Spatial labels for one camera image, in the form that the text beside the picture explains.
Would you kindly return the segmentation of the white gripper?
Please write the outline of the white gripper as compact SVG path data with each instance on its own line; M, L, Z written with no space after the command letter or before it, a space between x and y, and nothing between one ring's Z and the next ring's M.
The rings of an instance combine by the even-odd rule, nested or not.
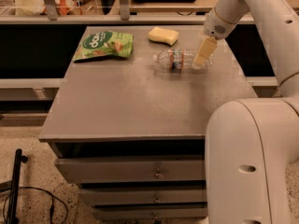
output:
M200 69L208 57L217 48L217 39L226 38L234 30L234 18L231 10L213 7L206 15L204 33L206 37L194 56L192 67Z

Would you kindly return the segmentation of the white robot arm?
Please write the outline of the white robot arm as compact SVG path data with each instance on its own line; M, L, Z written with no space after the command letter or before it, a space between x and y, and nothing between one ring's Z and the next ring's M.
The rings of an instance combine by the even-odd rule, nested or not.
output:
M206 127L209 224L291 224L285 170L299 158L299 18L285 0L219 0L197 63L250 14L281 95L220 106Z

